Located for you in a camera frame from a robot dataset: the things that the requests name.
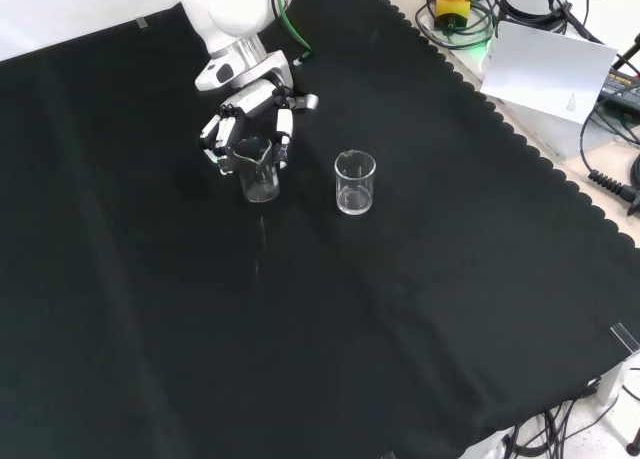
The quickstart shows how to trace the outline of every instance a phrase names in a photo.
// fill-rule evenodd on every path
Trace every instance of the electronic device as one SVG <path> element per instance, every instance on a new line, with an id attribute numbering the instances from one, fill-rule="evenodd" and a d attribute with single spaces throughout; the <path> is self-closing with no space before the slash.
<path id="1" fill-rule="evenodd" d="M 600 100 L 610 95 L 607 102 L 608 109 L 615 109 L 640 118 L 640 79 L 618 71 L 611 71 L 602 86 Z"/>

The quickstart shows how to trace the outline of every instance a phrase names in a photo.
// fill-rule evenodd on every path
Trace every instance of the robotic hand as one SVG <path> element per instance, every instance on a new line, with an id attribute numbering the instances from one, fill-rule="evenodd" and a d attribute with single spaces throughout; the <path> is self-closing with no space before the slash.
<path id="1" fill-rule="evenodd" d="M 271 0 L 182 0 L 185 12 L 211 56 L 196 79 L 200 91 L 230 84 L 240 91 L 223 102 L 200 136 L 200 145 L 222 174 L 238 166 L 233 150 L 242 126 L 278 108 L 274 151 L 280 168 L 286 167 L 293 132 L 293 110 L 315 109 L 314 95 L 295 97 L 293 77 L 282 51 L 267 54 L 258 33 L 277 18 Z"/>

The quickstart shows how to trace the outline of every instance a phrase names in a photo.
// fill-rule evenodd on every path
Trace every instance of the cable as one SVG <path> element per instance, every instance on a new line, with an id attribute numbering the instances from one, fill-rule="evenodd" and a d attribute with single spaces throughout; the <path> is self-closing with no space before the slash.
<path id="1" fill-rule="evenodd" d="M 630 91 L 631 89 L 634 89 L 636 87 L 638 87 L 637 84 L 632 84 L 630 86 L 626 86 L 625 88 L 623 88 L 620 91 L 618 91 L 616 94 L 623 94 L 623 93 L 625 93 L 627 91 Z M 587 129 L 587 124 L 589 124 L 589 121 L 591 120 L 593 115 L 596 113 L 596 111 L 599 108 L 603 107 L 607 102 L 609 102 L 609 100 L 612 97 L 614 97 L 614 95 L 615 94 L 607 94 L 606 97 L 599 104 L 596 104 L 593 107 L 593 109 L 591 110 L 591 112 L 587 116 L 587 120 L 582 125 L 582 129 L 580 130 L 580 156 L 582 157 L 582 162 L 584 163 L 585 167 L 589 170 L 589 172 L 593 172 L 593 168 L 587 162 L 587 158 L 585 157 L 585 154 L 584 154 L 584 131 Z"/>
<path id="2" fill-rule="evenodd" d="M 309 46 L 307 41 L 302 38 L 296 28 L 293 27 L 293 24 L 291 24 L 291 21 L 287 16 L 284 0 L 271 0 L 271 7 L 273 9 L 273 16 L 276 18 L 276 21 L 282 25 L 285 32 L 307 49 L 307 52 L 305 52 L 300 58 L 301 60 L 306 59 L 312 52 L 311 46 Z"/>
<path id="3" fill-rule="evenodd" d="M 634 187 L 640 189 L 640 156 L 633 161 L 633 165 L 631 166 L 631 184 Z"/>
<path id="4" fill-rule="evenodd" d="M 624 390 L 624 392 L 626 392 L 631 397 L 633 397 L 636 401 L 640 402 L 640 397 L 636 396 L 633 392 L 631 392 L 629 389 L 627 389 L 627 386 L 622 386 L 622 389 Z"/>
<path id="5" fill-rule="evenodd" d="M 574 432 L 573 434 L 570 434 L 569 436 L 567 436 L 566 438 L 564 438 L 562 440 L 562 443 L 564 444 L 566 441 L 568 441 L 569 439 L 571 439 L 573 436 L 577 436 L 578 434 L 586 431 L 587 429 L 592 428 L 593 426 L 595 426 L 596 424 L 598 424 L 607 414 L 609 414 L 609 412 L 611 412 L 611 409 L 613 409 L 613 407 L 618 403 L 618 398 L 620 396 L 616 397 L 616 400 L 613 401 L 613 404 L 611 404 L 606 411 L 604 411 L 602 414 L 600 414 L 600 417 L 598 417 L 598 419 L 596 419 L 593 423 L 589 424 L 586 427 L 583 427 L 582 429 L 580 429 L 579 431 Z"/>
<path id="6" fill-rule="evenodd" d="M 634 132 L 631 130 L 631 128 L 627 124 L 627 119 L 624 117 L 624 113 L 620 113 L 620 124 L 622 125 L 624 130 L 629 133 L 629 135 L 632 138 L 632 142 L 640 146 L 640 139 L 638 139 L 638 136 L 634 134 Z"/>

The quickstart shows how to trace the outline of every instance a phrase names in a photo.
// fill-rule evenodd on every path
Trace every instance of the white paper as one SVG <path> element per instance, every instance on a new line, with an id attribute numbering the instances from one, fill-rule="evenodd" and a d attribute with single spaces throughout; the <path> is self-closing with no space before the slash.
<path id="1" fill-rule="evenodd" d="M 584 123 L 616 50 L 510 22 L 498 26 L 481 92 Z"/>

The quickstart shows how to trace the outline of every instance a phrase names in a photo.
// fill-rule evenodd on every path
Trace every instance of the table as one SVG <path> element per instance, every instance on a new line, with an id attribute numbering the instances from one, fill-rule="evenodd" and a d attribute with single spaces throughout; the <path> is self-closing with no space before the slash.
<path id="1" fill-rule="evenodd" d="M 415 12 L 424 4 L 424 0 L 389 1 L 391 1 L 393 5 L 397 6 L 399 11 L 403 13 L 415 27 Z M 584 9 L 584 0 L 574 1 L 576 3 L 574 12 L 580 17 L 580 15 L 583 14 L 582 10 Z M 601 27 L 598 27 L 597 25 L 594 26 L 594 21 L 597 22 L 597 20 L 594 20 L 593 12 L 591 17 L 590 27 L 593 28 L 593 32 L 595 34 L 600 33 L 602 40 L 611 45 L 620 47 L 620 52 L 624 52 L 626 47 L 624 45 L 625 40 L 620 38 L 619 28 L 607 28 L 606 24 L 601 24 Z M 634 34 L 635 33 L 633 31 L 629 31 L 628 35 L 633 38 Z M 481 74 L 479 73 L 479 64 L 477 63 L 477 54 L 469 54 L 464 50 L 452 53 L 451 51 L 441 47 L 438 49 L 441 53 L 446 55 L 447 60 L 453 64 L 454 69 L 457 72 L 463 75 L 466 81 L 473 84 L 477 90 L 480 89 Z M 489 98 L 489 100 L 496 105 L 496 109 L 504 116 L 505 121 L 510 123 L 516 132 L 527 138 L 529 145 L 536 147 L 541 156 L 552 160 L 554 162 L 554 167 L 566 174 L 567 180 L 578 184 L 581 192 L 587 194 L 592 199 L 593 204 L 601 208 L 604 211 L 605 216 L 616 223 L 620 232 L 629 235 L 635 241 L 636 247 L 640 247 L 640 222 L 638 221 L 638 218 L 627 217 L 624 203 L 621 203 L 621 201 L 613 195 L 594 185 L 594 183 L 588 179 L 588 172 L 579 157 L 567 162 L 554 160 L 553 155 L 544 147 L 543 139 L 530 129 L 527 129 L 518 120 L 509 106 L 498 99 Z M 610 177 L 616 178 L 617 180 L 626 180 L 627 183 L 629 170 L 637 156 L 638 149 L 630 147 L 622 141 L 622 139 L 618 138 L 612 140 L 610 143 L 596 147 L 587 153 L 587 158 L 592 167 L 604 172 Z M 624 362 L 605 375 L 603 385 L 598 396 L 603 404 L 610 404 L 617 396 L 622 384 L 624 383 L 629 367 L 631 367 L 629 363 Z M 499 431 L 493 436 L 487 438 L 485 441 L 469 448 L 461 459 L 481 459 L 485 457 L 490 450 L 500 444 L 500 441 L 506 432 L 507 431 Z"/>
<path id="2" fill-rule="evenodd" d="M 424 0 L 389 0 L 395 6 L 397 6 L 401 13 L 403 13 L 408 20 L 414 23 L 415 12 L 424 4 Z M 584 6 L 582 0 L 575 0 L 576 2 L 576 14 L 581 17 Z M 633 37 L 638 31 L 629 30 L 627 35 L 629 36 L 629 42 L 625 46 L 625 40 L 620 38 L 619 30 L 616 31 L 613 28 L 608 27 L 609 23 L 598 25 L 597 19 L 594 17 L 594 11 L 591 12 L 591 19 L 589 27 L 593 29 L 593 33 L 600 35 L 600 39 L 609 44 L 620 47 L 621 52 L 624 52 L 628 48 Z M 477 90 L 480 89 L 481 82 L 476 75 L 466 67 L 462 61 L 452 54 L 450 51 L 439 48 L 440 52 L 446 55 L 447 60 L 450 61 L 455 70 L 464 76 L 467 82 L 470 82 L 475 86 Z M 522 134 L 527 138 L 529 145 L 536 147 L 543 157 L 553 161 L 553 157 L 549 154 L 544 146 L 542 146 L 542 140 L 531 130 L 527 129 L 518 119 L 514 116 L 512 111 L 500 100 L 490 99 L 496 105 L 498 112 L 500 112 L 507 122 L 509 122 L 517 133 Z M 594 169 L 598 169 L 609 177 L 614 177 L 620 181 L 627 181 L 629 177 L 629 170 L 635 158 L 638 157 L 638 149 L 634 149 L 628 146 L 624 141 L 615 140 L 609 144 L 596 148 L 587 155 L 589 163 Z M 605 216 L 616 223 L 620 232 L 627 234 L 636 243 L 636 247 L 640 247 L 640 221 L 637 217 L 627 217 L 627 207 L 625 204 L 618 200 L 615 196 L 604 191 L 599 186 L 595 185 L 588 179 L 588 172 L 585 169 L 580 158 L 572 159 L 566 163 L 554 161 L 554 167 L 561 170 L 567 176 L 567 179 L 575 182 L 580 187 L 580 191 L 589 195 L 593 204 L 601 208 Z"/>
<path id="3" fill-rule="evenodd" d="M 630 241 L 389 8 L 297 4 L 323 102 L 270 208 L 192 140 L 225 91 L 195 94 L 206 54 L 179 8 L 3 68 L 4 455 L 452 459 L 624 358 L 608 327 L 640 327 Z M 293 47 L 278 31 L 269 47 Z M 423 95 L 438 84 L 478 114 Z M 335 211 L 345 148 L 380 166 L 356 221 Z M 550 351 L 563 381 L 542 380 Z"/>

